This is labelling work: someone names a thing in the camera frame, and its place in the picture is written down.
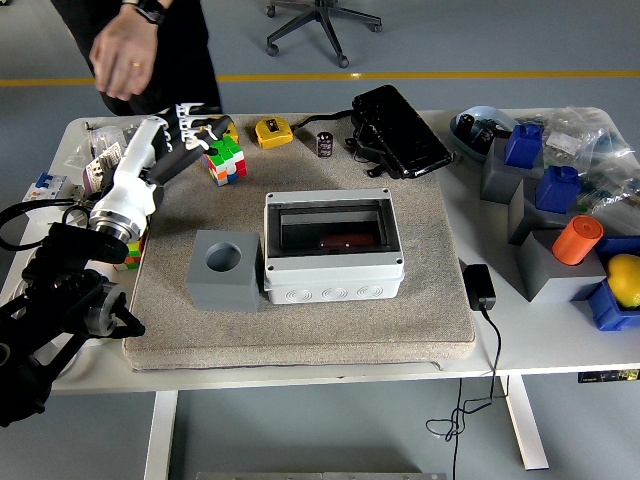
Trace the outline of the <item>person's left hand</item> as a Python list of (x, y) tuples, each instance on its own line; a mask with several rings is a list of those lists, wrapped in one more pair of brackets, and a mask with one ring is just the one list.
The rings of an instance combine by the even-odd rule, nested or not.
[(111, 98), (128, 101), (148, 86), (157, 52), (158, 27), (131, 4), (97, 35), (90, 51), (96, 88)]

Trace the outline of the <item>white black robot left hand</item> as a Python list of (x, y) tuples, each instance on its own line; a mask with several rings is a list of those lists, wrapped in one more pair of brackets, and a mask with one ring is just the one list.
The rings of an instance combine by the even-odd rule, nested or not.
[(124, 242), (139, 239), (162, 188), (212, 149), (232, 120), (203, 103), (183, 103), (144, 118), (88, 216), (88, 228)]

